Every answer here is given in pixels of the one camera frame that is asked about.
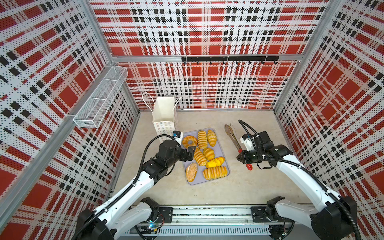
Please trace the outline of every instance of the metal rail base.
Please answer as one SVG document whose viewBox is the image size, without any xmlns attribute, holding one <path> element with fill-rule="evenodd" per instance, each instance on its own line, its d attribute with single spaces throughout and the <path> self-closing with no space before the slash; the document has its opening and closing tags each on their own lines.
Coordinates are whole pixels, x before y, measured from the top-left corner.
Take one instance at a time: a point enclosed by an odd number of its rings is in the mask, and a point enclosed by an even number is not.
<svg viewBox="0 0 384 240">
<path fill-rule="evenodd" d="M 157 232 L 144 234 L 147 237 L 158 236 L 236 236 L 270 235 L 270 226 L 286 225 L 290 219 L 269 222 L 263 216 L 266 205 L 167 205 L 172 207 L 172 221 L 165 223 Z M 252 209 L 260 209 L 259 221 L 254 222 Z M 138 236 L 132 228 L 122 236 Z"/>
</svg>

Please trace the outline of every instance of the wire mesh basket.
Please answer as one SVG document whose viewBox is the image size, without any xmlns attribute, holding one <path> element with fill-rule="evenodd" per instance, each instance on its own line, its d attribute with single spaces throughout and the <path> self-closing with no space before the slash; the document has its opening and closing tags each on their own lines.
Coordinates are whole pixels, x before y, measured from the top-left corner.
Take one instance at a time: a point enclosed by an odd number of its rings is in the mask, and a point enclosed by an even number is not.
<svg viewBox="0 0 384 240">
<path fill-rule="evenodd" d="M 73 119 L 78 127 L 100 126 L 127 75 L 125 67 L 111 67 Z"/>
</svg>

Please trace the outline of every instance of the paper bag handle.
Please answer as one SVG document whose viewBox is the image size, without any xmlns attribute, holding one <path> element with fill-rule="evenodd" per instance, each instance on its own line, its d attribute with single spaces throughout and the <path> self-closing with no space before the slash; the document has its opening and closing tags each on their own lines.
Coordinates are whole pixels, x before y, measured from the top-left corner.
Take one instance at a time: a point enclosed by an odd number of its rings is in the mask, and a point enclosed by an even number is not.
<svg viewBox="0 0 384 240">
<path fill-rule="evenodd" d="M 151 98 L 152 98 L 152 96 L 151 96 L 149 93 L 144 92 L 143 95 L 141 96 L 141 98 L 143 99 L 143 102 L 145 103 L 145 105 L 147 105 L 147 107 L 149 108 L 149 110 L 152 112 L 152 115 L 153 115 L 153 111 L 152 111 L 152 109 L 149 107 L 149 105 L 147 104 L 147 102 L 144 100 L 144 94 L 148 94 L 148 96 L 150 96 Z"/>
<path fill-rule="evenodd" d="M 172 111 L 175 110 L 175 107 L 176 107 L 176 105 L 179 103 L 179 101 L 181 100 L 181 98 L 182 98 L 182 97 L 180 97 L 178 100 L 176 100 L 176 102 L 175 102 L 175 106 L 173 106 Z"/>
</svg>

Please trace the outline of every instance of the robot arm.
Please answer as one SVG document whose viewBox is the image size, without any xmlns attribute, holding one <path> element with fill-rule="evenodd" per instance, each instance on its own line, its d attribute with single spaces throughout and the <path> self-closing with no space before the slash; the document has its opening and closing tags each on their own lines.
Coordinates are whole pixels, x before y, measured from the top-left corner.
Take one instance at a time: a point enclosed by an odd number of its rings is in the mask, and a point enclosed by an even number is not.
<svg viewBox="0 0 384 240">
<path fill-rule="evenodd" d="M 245 128 L 252 127 L 239 120 Z M 247 150 L 243 150 L 237 160 L 243 164 L 257 163 L 259 169 L 277 167 L 286 174 L 310 199 L 314 207 L 296 204 L 284 197 L 276 197 L 267 202 L 267 219 L 272 222 L 278 217 L 289 218 L 313 229 L 321 240 L 338 240 L 355 232 L 359 238 L 356 226 L 357 205 L 350 197 L 341 197 L 337 192 L 328 188 L 309 172 L 293 153 L 284 145 L 274 146 L 267 132 L 254 135 L 244 134 L 240 139 Z M 261 168 L 259 163 L 268 161 L 269 167 Z"/>
<path fill-rule="evenodd" d="M 142 166 L 137 181 L 131 180 L 123 189 L 105 203 L 79 214 L 76 233 L 73 239 L 79 240 L 115 240 L 143 221 L 155 221 L 159 214 L 159 204 L 147 197 L 133 209 L 128 208 L 148 189 L 166 176 L 168 168 L 177 161 L 192 161 L 196 147 L 189 151 L 180 147 L 182 132 L 174 131 L 175 140 L 165 140 L 159 146 L 159 152 Z"/>
</svg>

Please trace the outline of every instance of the yellow pastry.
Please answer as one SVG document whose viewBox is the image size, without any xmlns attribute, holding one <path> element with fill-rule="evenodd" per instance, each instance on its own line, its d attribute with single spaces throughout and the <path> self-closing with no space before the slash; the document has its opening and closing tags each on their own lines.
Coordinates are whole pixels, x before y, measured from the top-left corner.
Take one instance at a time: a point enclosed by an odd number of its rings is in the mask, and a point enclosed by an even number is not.
<svg viewBox="0 0 384 240">
<path fill-rule="evenodd" d="M 188 147 L 197 146 L 197 139 L 194 136 L 186 136 L 183 139 L 183 146 L 188 149 Z"/>
<path fill-rule="evenodd" d="M 216 134 L 212 130 L 208 130 L 207 138 L 208 138 L 209 145 L 214 147 L 217 142 Z"/>
<path fill-rule="evenodd" d="M 187 169 L 185 170 L 185 175 L 187 177 L 188 182 L 193 182 L 193 180 L 196 177 L 196 173 L 197 173 L 197 164 L 193 162 L 189 164 Z"/>
<path fill-rule="evenodd" d="M 197 144 L 200 149 L 208 147 L 207 133 L 205 131 L 199 131 L 197 134 Z"/>
<path fill-rule="evenodd" d="M 215 158 L 215 152 L 212 149 L 210 149 L 209 147 L 207 147 L 203 150 L 203 154 L 207 158 L 208 161 Z"/>
<path fill-rule="evenodd" d="M 217 158 L 215 158 L 215 159 L 219 160 L 219 161 L 220 161 L 220 164 L 223 164 L 224 161 L 225 161 L 225 158 L 224 158 L 224 157 L 217 157 Z"/>
<path fill-rule="evenodd" d="M 210 167 L 203 171 L 204 178 L 207 180 L 226 177 L 227 168 L 224 166 L 221 167 Z"/>
<path fill-rule="evenodd" d="M 225 159 L 224 157 L 217 157 L 215 159 L 212 159 L 211 161 L 207 162 L 205 165 L 206 168 L 210 167 L 220 167 L 224 163 Z"/>
<path fill-rule="evenodd" d="M 193 158 L 196 160 L 199 166 L 205 166 L 208 162 L 208 160 L 205 158 L 204 154 L 200 151 L 198 147 L 195 150 Z"/>
</svg>

